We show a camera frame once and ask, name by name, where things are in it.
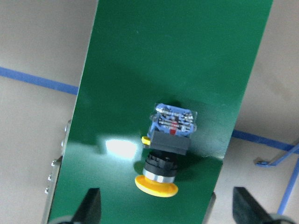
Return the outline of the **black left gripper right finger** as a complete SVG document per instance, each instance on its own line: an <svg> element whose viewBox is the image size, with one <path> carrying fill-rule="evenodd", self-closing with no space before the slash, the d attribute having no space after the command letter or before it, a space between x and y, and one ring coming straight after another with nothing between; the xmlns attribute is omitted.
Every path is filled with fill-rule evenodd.
<svg viewBox="0 0 299 224"><path fill-rule="evenodd" d="M270 224L273 218L245 187L233 189L233 219L237 224Z"/></svg>

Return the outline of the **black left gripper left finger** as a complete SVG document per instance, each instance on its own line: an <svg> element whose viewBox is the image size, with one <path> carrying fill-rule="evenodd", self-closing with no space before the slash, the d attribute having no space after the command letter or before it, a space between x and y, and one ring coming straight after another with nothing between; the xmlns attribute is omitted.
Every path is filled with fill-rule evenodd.
<svg viewBox="0 0 299 224"><path fill-rule="evenodd" d="M99 224L101 221L100 188L90 188L83 198L76 213L71 219L72 224Z"/></svg>

